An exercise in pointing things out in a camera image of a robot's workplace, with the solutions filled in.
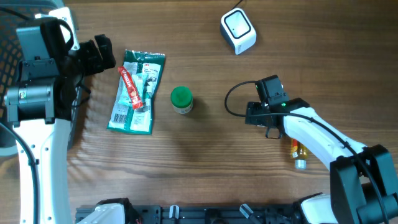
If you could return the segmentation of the green 3M product package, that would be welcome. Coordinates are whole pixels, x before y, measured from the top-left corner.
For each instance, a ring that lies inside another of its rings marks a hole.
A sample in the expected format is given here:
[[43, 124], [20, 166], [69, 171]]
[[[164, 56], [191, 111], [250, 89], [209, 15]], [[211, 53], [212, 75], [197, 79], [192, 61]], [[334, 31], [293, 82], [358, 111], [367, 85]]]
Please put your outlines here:
[[123, 67], [137, 86], [143, 107], [133, 109], [125, 82], [119, 79], [116, 99], [107, 128], [128, 134], [151, 134], [153, 104], [165, 64], [165, 55], [126, 50]]

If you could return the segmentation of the red Nescafe stick sachet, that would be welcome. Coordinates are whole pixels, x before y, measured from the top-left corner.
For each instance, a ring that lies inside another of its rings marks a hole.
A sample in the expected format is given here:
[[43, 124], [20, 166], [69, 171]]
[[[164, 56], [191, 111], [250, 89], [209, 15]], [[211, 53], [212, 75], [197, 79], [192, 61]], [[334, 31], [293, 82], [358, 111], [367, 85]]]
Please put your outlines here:
[[122, 92], [118, 103], [138, 110], [144, 106], [143, 93], [146, 77], [143, 73], [131, 74], [125, 67], [120, 66], [118, 72], [123, 81]]

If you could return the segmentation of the yellow dish soap bottle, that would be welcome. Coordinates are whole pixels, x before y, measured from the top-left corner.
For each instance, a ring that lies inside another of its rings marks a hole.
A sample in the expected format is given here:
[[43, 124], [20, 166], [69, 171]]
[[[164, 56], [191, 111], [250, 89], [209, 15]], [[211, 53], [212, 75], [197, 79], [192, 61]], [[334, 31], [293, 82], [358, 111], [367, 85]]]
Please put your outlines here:
[[295, 168], [305, 170], [307, 168], [308, 149], [296, 139], [292, 139], [291, 155], [295, 162]]

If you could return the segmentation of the Knorr stock cube jar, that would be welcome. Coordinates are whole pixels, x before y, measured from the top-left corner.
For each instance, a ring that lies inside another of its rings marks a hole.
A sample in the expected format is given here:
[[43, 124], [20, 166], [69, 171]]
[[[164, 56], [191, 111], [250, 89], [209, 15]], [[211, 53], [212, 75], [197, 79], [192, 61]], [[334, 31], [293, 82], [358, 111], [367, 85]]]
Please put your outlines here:
[[174, 110], [179, 114], [187, 114], [193, 108], [193, 95], [189, 88], [178, 86], [170, 94]]

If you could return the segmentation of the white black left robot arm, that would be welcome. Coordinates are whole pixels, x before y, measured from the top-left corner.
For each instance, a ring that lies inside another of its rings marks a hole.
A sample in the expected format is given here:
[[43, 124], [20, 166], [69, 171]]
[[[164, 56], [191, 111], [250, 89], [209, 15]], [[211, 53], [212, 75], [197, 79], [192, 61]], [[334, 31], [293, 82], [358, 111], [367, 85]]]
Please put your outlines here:
[[67, 7], [17, 26], [23, 58], [6, 94], [5, 129], [19, 158], [21, 223], [71, 223], [67, 151], [84, 79], [113, 68], [105, 35], [79, 42]]

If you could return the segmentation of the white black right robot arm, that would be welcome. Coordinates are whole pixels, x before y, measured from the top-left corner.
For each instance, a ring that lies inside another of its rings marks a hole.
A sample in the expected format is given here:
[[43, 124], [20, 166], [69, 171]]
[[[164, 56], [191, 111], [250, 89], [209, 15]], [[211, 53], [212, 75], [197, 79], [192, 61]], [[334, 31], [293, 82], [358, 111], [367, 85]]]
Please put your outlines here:
[[255, 83], [246, 122], [277, 128], [303, 144], [330, 172], [330, 193], [300, 204], [308, 223], [387, 223], [397, 217], [397, 174], [389, 151], [366, 146], [324, 121], [303, 99], [289, 99], [278, 76]]

